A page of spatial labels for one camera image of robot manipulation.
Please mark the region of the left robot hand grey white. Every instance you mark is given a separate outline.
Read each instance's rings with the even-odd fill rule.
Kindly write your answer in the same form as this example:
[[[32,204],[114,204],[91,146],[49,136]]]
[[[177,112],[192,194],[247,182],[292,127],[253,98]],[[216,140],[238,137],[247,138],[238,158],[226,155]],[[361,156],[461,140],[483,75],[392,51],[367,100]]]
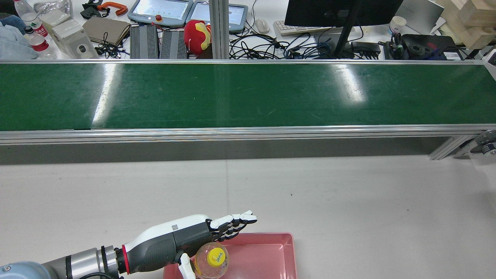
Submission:
[[[258,221],[251,210],[212,219],[204,214],[168,221],[144,230],[115,251],[119,274],[151,272],[177,264],[182,254],[194,256],[210,242],[233,239]]]

